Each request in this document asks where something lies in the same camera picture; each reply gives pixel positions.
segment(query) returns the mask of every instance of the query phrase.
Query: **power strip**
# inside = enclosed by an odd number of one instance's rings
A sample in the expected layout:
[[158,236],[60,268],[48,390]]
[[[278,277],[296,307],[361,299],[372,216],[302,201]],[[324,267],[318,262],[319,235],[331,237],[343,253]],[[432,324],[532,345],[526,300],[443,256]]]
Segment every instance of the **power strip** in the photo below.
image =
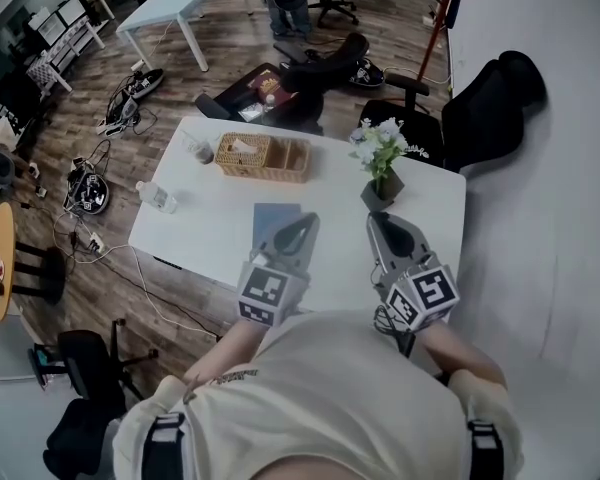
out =
[[94,252],[100,255],[103,255],[106,252],[106,246],[104,245],[104,241],[98,236],[97,233],[91,233],[89,247],[93,247]]

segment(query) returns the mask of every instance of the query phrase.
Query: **red pole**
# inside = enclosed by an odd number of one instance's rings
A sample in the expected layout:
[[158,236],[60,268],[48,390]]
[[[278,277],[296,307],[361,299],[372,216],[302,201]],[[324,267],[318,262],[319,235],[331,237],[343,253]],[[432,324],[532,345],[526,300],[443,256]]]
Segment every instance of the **red pole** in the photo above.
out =
[[440,29],[442,28],[442,24],[447,17],[447,9],[449,8],[449,2],[451,0],[442,0],[440,4],[440,9],[438,10],[438,15],[436,16],[436,23],[433,27],[433,32],[431,33],[431,38],[429,39],[429,46],[427,47],[427,53],[424,54],[424,60],[422,61],[422,66],[420,66],[420,72],[418,73],[418,82],[422,82],[422,78],[424,77],[424,72],[427,70],[427,64],[429,64],[429,59],[431,58],[431,53],[433,52],[433,48],[436,45],[436,40],[438,39],[438,34],[440,33]]

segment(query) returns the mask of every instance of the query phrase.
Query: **paper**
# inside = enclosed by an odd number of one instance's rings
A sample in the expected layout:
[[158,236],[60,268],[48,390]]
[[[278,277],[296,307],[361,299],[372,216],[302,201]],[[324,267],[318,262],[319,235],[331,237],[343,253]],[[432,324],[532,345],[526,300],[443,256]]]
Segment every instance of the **paper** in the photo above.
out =
[[267,230],[277,221],[299,214],[299,204],[255,203],[253,205],[253,238],[252,247],[256,248]]
[[255,146],[249,146],[249,144],[242,142],[240,139],[236,139],[233,141],[233,144],[231,144],[231,152],[254,155],[258,152],[258,148]]

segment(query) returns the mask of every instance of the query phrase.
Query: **water bottle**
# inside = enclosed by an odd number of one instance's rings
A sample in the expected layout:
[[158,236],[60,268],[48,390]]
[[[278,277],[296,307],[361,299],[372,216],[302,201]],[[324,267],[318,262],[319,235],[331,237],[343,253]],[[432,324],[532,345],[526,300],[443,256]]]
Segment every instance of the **water bottle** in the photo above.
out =
[[173,213],[176,211],[178,206],[176,198],[169,195],[166,190],[160,188],[153,181],[139,181],[136,183],[136,190],[143,202],[150,204],[161,212]]
[[269,125],[269,124],[273,124],[273,123],[269,123],[269,119],[267,114],[273,110],[273,108],[276,106],[276,97],[273,94],[267,94],[267,97],[264,100],[264,106],[262,108],[262,112],[263,112],[263,116],[262,116],[262,123],[265,125]]

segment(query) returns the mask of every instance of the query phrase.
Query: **book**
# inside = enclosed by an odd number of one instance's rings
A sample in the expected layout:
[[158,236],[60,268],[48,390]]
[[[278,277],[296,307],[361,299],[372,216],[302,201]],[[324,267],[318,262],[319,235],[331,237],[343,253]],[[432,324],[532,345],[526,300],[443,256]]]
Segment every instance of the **book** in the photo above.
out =
[[285,91],[280,85],[280,77],[270,69],[265,69],[256,76],[247,84],[247,87],[256,89],[258,91],[258,98],[263,103],[269,94],[273,94],[276,98],[276,107],[296,95],[296,93]]

